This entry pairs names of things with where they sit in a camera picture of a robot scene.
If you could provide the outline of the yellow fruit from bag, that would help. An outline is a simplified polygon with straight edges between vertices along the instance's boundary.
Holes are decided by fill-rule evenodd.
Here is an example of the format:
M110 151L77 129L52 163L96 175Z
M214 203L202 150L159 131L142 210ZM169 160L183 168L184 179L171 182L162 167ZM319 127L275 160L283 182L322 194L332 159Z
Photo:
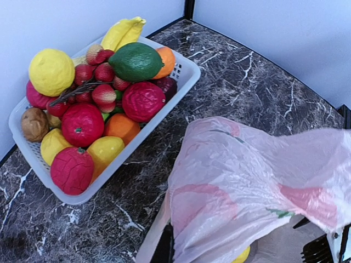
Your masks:
M251 247L247 247L232 263L244 263L249 254L250 254Z

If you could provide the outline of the pink plastic bag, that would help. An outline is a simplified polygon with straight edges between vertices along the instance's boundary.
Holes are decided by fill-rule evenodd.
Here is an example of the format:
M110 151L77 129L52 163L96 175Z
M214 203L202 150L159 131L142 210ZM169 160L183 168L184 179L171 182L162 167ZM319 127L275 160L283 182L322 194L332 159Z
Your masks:
M150 262L171 224L174 262L232 262L294 215L327 233L350 224L350 131L272 136L224 117L198 119L135 260Z

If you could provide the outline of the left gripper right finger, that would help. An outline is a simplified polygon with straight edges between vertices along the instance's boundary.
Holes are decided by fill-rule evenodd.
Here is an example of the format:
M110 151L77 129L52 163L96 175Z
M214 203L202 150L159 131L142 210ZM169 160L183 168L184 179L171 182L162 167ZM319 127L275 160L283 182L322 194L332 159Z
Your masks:
M307 243L301 255L306 263L349 263L350 224Z

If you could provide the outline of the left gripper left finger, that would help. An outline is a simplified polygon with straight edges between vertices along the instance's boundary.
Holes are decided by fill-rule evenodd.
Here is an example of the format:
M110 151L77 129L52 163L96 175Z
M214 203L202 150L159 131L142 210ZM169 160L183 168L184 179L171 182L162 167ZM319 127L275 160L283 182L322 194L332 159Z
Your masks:
M174 235L173 226L168 223L162 232L161 238L155 249L155 263L173 263Z

